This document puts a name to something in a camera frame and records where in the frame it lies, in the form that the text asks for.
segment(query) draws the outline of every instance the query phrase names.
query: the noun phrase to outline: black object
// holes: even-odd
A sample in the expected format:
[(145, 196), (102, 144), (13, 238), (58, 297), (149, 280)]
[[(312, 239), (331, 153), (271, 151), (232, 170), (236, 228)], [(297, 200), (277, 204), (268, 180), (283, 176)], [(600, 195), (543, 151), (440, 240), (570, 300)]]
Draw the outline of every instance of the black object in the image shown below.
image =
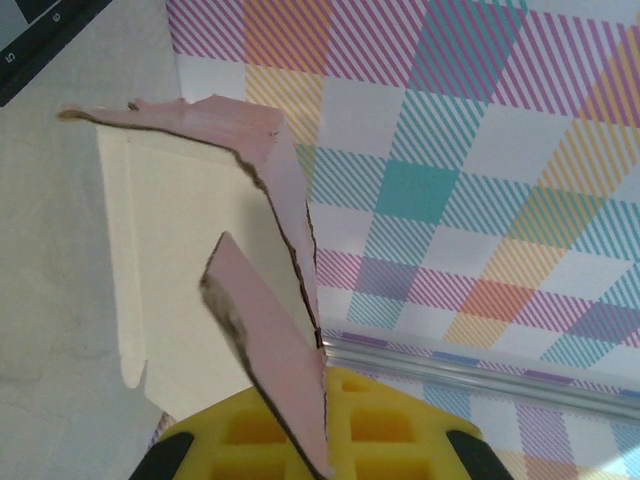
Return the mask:
[(471, 480), (513, 480), (486, 442), (458, 430), (447, 432), (447, 437)]
[(0, 45), (0, 107), (6, 105), (62, 50), (111, 0), (8, 0), (0, 15), (5, 31), (24, 24), (8, 45)]
[(187, 455), (194, 436), (180, 432), (156, 443), (129, 480), (172, 480)]

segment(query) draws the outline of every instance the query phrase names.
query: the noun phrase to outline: teal square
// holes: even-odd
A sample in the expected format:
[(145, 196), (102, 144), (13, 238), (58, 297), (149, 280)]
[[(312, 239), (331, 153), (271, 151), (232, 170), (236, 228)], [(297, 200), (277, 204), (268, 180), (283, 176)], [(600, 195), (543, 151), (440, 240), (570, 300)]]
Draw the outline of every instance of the teal square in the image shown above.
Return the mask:
[(391, 160), (376, 213), (438, 224), (457, 179), (457, 171)]

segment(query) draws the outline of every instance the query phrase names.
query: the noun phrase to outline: metal rail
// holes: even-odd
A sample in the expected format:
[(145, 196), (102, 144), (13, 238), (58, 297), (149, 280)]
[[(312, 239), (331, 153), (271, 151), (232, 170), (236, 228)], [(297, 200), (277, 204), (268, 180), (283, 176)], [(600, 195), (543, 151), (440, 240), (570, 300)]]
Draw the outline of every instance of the metal rail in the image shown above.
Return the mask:
[(551, 407), (640, 423), (640, 401), (544, 380), (481, 370), (345, 340), (324, 340), (329, 364), (371, 373), (399, 375), (467, 391), (517, 397)]

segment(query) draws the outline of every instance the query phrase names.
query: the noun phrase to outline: white table surface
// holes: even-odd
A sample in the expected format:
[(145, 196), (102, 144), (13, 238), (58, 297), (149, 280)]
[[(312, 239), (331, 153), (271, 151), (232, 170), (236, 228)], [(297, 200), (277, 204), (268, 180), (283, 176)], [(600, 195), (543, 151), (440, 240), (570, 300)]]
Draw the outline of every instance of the white table surface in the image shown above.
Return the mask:
[(123, 479), (160, 418), (120, 374), (93, 127), (62, 103), (179, 96), (163, 0), (114, 0), (0, 109), (0, 477)]

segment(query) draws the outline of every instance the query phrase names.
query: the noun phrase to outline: white cardboard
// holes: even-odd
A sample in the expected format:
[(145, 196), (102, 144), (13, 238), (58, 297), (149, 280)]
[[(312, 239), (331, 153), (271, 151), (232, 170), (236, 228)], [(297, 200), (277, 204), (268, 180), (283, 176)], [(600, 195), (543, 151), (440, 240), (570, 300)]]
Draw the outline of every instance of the white cardboard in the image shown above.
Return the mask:
[(181, 420), (251, 385), (198, 290), (224, 231), (313, 343), (275, 216), (230, 152), (158, 132), (97, 129), (128, 386), (146, 365), (146, 395)]

